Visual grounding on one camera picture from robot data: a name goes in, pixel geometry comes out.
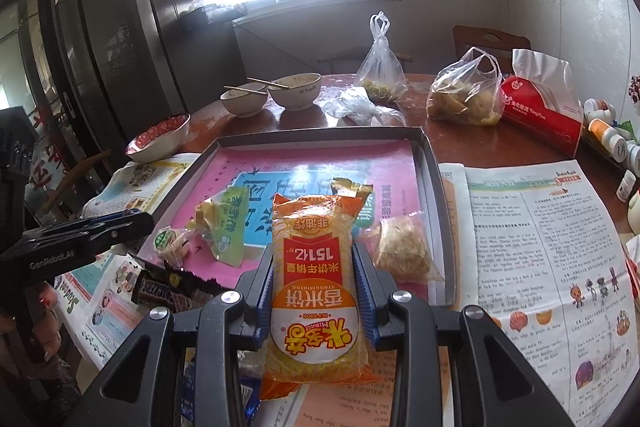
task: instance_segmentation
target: white bowl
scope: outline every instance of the white bowl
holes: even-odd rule
[[[136,136],[125,153],[136,163],[151,163],[169,158],[184,143],[189,134],[191,117],[188,114],[172,116]]]
[[[292,89],[279,89],[269,86],[273,101],[290,111],[299,111],[311,107],[320,94],[320,75],[317,73],[300,73],[285,76],[274,82]]]
[[[267,92],[267,86],[264,84],[258,84],[257,82],[251,82],[250,84],[242,84],[238,87],[244,87],[245,89],[251,89],[254,91],[260,91],[264,94],[253,94],[252,92],[238,91],[235,89],[229,89],[225,91],[220,100],[222,105],[231,114],[239,116],[240,118],[247,118],[258,114],[264,105],[269,100],[269,93]]]

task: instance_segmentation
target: table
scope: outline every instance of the table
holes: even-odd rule
[[[351,120],[324,114],[319,103],[340,95],[353,85],[354,74],[329,74],[322,77],[322,89],[316,103],[303,111],[284,111],[270,98],[264,110],[249,118],[229,114],[220,100],[191,115],[191,128],[181,152],[203,152],[222,136],[339,125],[354,125]],[[526,131],[501,121],[495,127],[478,127],[447,121],[427,120],[426,98],[432,74],[407,74],[409,90],[398,101],[407,125],[422,127],[438,162],[463,163],[467,167],[506,167],[566,160]],[[618,233],[630,233],[626,221],[627,206],[616,197],[620,172],[587,147],[577,155],[580,167],[604,202]]]

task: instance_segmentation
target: tray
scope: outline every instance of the tray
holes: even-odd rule
[[[322,164],[325,158],[331,158],[332,155],[344,158],[351,153],[357,155],[358,152],[368,151],[372,148],[383,151],[393,148],[394,144],[401,144],[405,151],[410,150],[408,156],[413,159],[413,169],[407,169],[407,172],[415,173],[415,185],[412,183],[412,186],[417,186],[418,208],[415,210],[419,209],[427,216],[425,234],[434,262],[444,276],[443,282],[430,282],[430,303],[436,306],[451,306],[455,300],[457,281],[449,213],[436,159],[427,137],[419,127],[336,127],[220,138],[213,142],[191,165],[153,213],[157,223],[156,230],[172,225],[176,226],[176,222],[181,223],[180,214],[185,212],[183,207],[191,208],[193,206],[193,201],[197,198],[194,199],[195,196],[192,196],[192,192],[195,189],[202,191],[203,185],[200,181],[202,180],[204,183],[210,178],[207,169],[210,166],[213,167],[212,162],[217,156],[220,158],[227,154],[241,155],[238,152],[251,152],[252,156],[259,158],[260,152],[263,151],[263,156],[273,157],[277,155],[277,151],[282,151],[283,157],[289,157],[304,155],[305,152],[317,153],[319,149],[325,149],[326,152],[319,155],[318,163]],[[212,193],[220,190],[217,187],[209,188]],[[194,194],[202,199],[207,197],[206,194],[201,196],[200,192],[194,192]],[[407,199],[413,201],[414,196],[415,194],[409,194]],[[381,200],[381,187],[376,187],[375,182],[374,197],[376,201]],[[147,238],[135,256],[140,263],[145,265],[160,264],[152,247],[154,236],[155,233]],[[210,263],[217,263],[217,261],[211,258]],[[193,269],[193,271],[200,275],[198,270],[202,270],[202,263],[200,262],[198,266],[199,268]],[[241,268],[247,270],[253,267],[251,263],[245,261]],[[203,276],[211,277],[210,271],[204,270]]]

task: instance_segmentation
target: hand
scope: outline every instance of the hand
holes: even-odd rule
[[[58,302],[56,291],[46,282],[38,285],[38,297],[40,304],[46,312],[44,316],[33,326],[33,333],[45,351],[45,361],[48,362],[60,349],[62,339],[60,337],[60,325],[52,311]],[[0,334],[15,330],[15,319],[6,314],[0,314]],[[19,369],[23,361],[14,360]]]

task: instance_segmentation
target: silver bolt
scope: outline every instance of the silver bolt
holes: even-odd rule
[[[153,308],[149,312],[149,317],[151,317],[152,320],[160,321],[164,319],[168,314],[169,310],[167,308],[165,308],[164,306],[158,306],[156,308]]]
[[[484,317],[484,311],[480,306],[471,305],[465,308],[465,315],[470,319],[481,319]]]
[[[238,302],[240,300],[240,297],[241,295],[238,292],[230,290],[228,292],[224,292],[220,296],[220,299],[227,304],[233,304],[234,302]]]
[[[396,290],[391,296],[396,302],[409,302],[411,300],[411,293],[407,290]]]

